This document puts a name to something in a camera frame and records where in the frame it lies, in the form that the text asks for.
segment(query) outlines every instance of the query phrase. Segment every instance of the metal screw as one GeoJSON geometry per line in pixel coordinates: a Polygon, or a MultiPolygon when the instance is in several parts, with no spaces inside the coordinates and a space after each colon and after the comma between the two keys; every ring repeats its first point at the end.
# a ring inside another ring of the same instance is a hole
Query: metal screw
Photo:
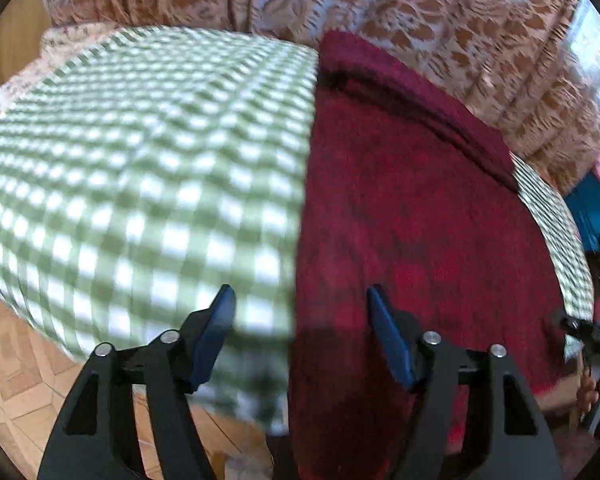
{"type": "Polygon", "coordinates": [[[423,341],[428,345],[439,345],[442,338],[438,332],[433,332],[433,330],[429,330],[422,335],[423,341]]]}
{"type": "Polygon", "coordinates": [[[109,352],[113,350],[113,345],[111,343],[100,343],[96,346],[96,355],[98,357],[104,357],[105,355],[109,355],[109,352]]]}
{"type": "Polygon", "coordinates": [[[491,345],[491,348],[489,348],[489,350],[496,357],[504,357],[505,355],[507,355],[507,349],[504,348],[504,346],[502,345],[491,345]]]}
{"type": "Polygon", "coordinates": [[[160,334],[160,341],[165,344],[175,343],[180,338],[180,332],[177,330],[167,330],[160,334]]]}

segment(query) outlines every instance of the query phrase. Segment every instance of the green and white checkered fabric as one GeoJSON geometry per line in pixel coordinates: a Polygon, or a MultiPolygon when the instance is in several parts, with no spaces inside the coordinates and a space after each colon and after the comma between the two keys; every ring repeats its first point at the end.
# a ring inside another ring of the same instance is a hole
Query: green and white checkered fabric
{"type": "Polygon", "coordinates": [[[0,119],[0,298],[75,358],[145,344],[237,295],[197,395],[283,423],[317,54],[129,28],[0,119]]]}
{"type": "MultiPolygon", "coordinates": [[[[520,200],[531,211],[542,231],[558,277],[564,309],[570,316],[593,318],[593,281],[571,212],[558,192],[519,157],[511,155],[520,200]]],[[[567,336],[565,359],[573,357],[581,343],[567,336]]]]}

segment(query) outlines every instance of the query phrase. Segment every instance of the pink patterned curtain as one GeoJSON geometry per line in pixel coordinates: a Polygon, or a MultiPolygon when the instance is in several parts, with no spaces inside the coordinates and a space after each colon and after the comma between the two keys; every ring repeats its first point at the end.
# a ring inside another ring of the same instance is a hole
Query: pink patterned curtain
{"type": "Polygon", "coordinates": [[[265,34],[317,47],[348,30],[501,129],[562,193],[600,153],[600,16],[588,0],[46,0],[57,24],[265,34]]]}

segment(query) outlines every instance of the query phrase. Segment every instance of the parquet floor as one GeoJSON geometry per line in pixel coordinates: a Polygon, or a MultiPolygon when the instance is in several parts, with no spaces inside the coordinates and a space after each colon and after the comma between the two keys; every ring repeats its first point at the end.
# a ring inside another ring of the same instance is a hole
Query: parquet floor
{"type": "MultiPolygon", "coordinates": [[[[46,441],[79,371],[79,364],[0,301],[0,444],[27,479],[36,478],[46,441]]],[[[161,479],[142,395],[136,396],[135,410],[145,471],[149,478],[161,479]]],[[[211,415],[197,406],[191,411],[219,479],[224,478],[227,456],[270,466],[264,435],[254,426],[211,415]]]]}

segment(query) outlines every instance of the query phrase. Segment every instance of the dark red fabric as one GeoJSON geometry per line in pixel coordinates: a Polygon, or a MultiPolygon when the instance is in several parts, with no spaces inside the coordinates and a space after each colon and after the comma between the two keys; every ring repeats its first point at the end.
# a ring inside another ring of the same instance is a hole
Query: dark red fabric
{"type": "Polygon", "coordinates": [[[380,478],[406,427],[410,396],[367,322],[373,283],[456,344],[503,343],[533,389],[558,379],[562,297],[512,171],[500,132],[460,102],[360,38],[324,38],[290,365],[303,479],[380,478]]]}

